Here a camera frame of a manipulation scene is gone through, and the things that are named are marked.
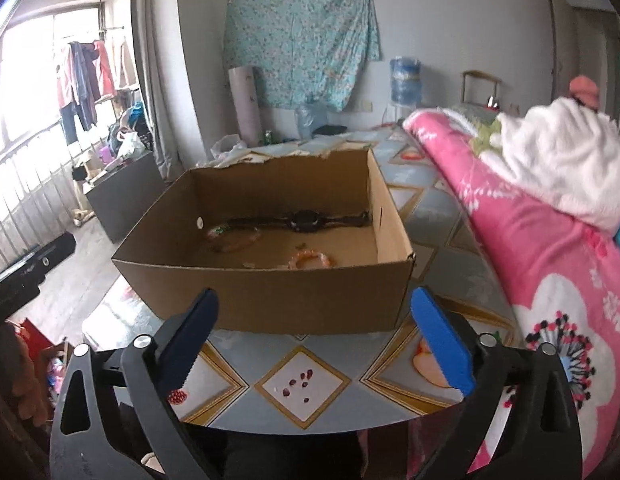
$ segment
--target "pink blanket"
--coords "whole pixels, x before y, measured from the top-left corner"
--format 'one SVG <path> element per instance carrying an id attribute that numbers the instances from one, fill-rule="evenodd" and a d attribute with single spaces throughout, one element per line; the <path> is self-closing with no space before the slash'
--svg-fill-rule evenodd
<path id="1" fill-rule="evenodd" d="M 493 174 L 445 115 L 417 112 L 404 128 L 465 208 L 528 347 L 549 341 L 558 348 L 578 410 L 586 476 L 604 455 L 620 407 L 619 248 Z M 504 391 L 474 466 L 489 461 L 514 395 Z"/>

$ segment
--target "red object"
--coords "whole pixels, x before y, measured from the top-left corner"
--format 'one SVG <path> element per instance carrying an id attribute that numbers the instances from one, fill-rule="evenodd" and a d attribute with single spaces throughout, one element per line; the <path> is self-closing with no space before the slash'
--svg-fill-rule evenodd
<path id="1" fill-rule="evenodd" d="M 52 346 L 52 342 L 46 338 L 39 329 L 27 317 L 21 323 L 20 336 L 27 344 L 27 351 L 32 362 L 36 362 L 39 353 Z"/>
<path id="2" fill-rule="evenodd" d="M 570 81 L 570 97 L 576 97 L 595 112 L 599 110 L 599 87 L 590 78 L 580 75 Z"/>
<path id="3" fill-rule="evenodd" d="M 185 390 L 172 390 L 168 394 L 168 402 L 175 406 L 183 404 L 187 399 L 187 392 Z"/>
<path id="4" fill-rule="evenodd" d="M 424 158 L 426 158 L 426 156 L 423 155 L 423 153 L 419 153 L 415 150 L 415 151 L 403 152 L 401 154 L 401 158 L 403 160 L 423 160 Z"/>
<path id="5" fill-rule="evenodd" d="M 96 40 L 94 42 L 94 49 L 98 52 L 98 58 L 94 61 L 98 90 L 101 92 L 101 95 L 116 95 L 112 69 L 110 69 L 107 57 L 106 44 L 101 40 Z"/>

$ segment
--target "blue floral sheet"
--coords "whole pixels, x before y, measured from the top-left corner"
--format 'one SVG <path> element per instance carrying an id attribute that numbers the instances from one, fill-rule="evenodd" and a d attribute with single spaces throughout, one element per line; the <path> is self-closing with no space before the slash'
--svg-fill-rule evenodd
<path id="1" fill-rule="evenodd" d="M 229 0 L 227 70 L 254 67 L 259 105 L 324 101 L 340 112 L 366 61 L 378 60 L 373 0 Z"/>

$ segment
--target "hanging clothes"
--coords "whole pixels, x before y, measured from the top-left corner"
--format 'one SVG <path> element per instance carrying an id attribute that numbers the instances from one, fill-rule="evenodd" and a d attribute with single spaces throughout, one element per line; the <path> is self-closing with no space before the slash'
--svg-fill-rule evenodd
<path id="1" fill-rule="evenodd" d="M 56 61 L 56 89 L 59 98 L 59 109 L 65 108 L 74 102 L 74 92 L 72 91 L 72 50 L 70 45 L 61 47 L 61 52 Z"/>
<path id="2" fill-rule="evenodd" d="M 74 123 L 74 116 L 76 115 L 74 101 L 61 108 L 60 112 L 61 128 L 63 129 L 63 135 L 65 136 L 65 143 L 69 146 L 72 142 L 78 141 L 78 137 L 76 135 L 76 124 Z"/>
<path id="3" fill-rule="evenodd" d="M 94 46 L 94 43 L 81 43 L 80 47 L 83 49 L 85 72 L 88 75 L 90 91 L 92 92 L 94 101 L 98 101 L 101 99 L 101 91 L 98 88 L 98 76 L 96 75 L 96 65 L 94 64 L 98 59 L 98 50 Z"/>
<path id="4" fill-rule="evenodd" d="M 98 78 L 98 90 L 102 96 L 115 96 L 116 88 L 114 88 L 114 79 L 112 78 L 112 69 L 107 56 L 106 44 L 101 40 L 95 41 L 93 44 L 94 49 L 98 52 L 98 58 L 94 62 L 94 65 L 96 65 L 96 78 Z"/>
<path id="5" fill-rule="evenodd" d="M 70 44 L 72 49 L 72 89 L 74 90 L 74 102 L 76 104 L 76 112 L 83 126 L 84 131 L 89 131 L 91 125 L 96 126 L 96 107 L 94 102 L 94 94 L 92 92 L 92 84 L 88 73 L 88 65 L 83 54 L 83 47 L 80 43 L 73 41 Z M 94 82 L 96 81 L 96 73 L 94 72 Z"/>
<path id="6" fill-rule="evenodd" d="M 125 34 L 114 30 L 107 38 L 107 49 L 112 59 L 112 81 L 117 90 L 136 84 L 136 67 Z"/>

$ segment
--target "white cloth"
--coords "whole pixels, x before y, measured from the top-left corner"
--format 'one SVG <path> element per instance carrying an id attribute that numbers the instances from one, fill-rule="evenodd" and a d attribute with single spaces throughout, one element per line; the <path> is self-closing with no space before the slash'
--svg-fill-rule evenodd
<path id="1" fill-rule="evenodd" d="M 112 81 L 120 90 L 137 83 L 134 59 L 123 30 L 112 30 L 107 38 L 107 50 L 112 59 Z"/>
<path id="2" fill-rule="evenodd" d="M 620 225 L 620 137 L 615 121 L 559 98 L 523 119 L 499 114 L 501 135 L 481 160 L 528 194 L 614 235 Z"/>

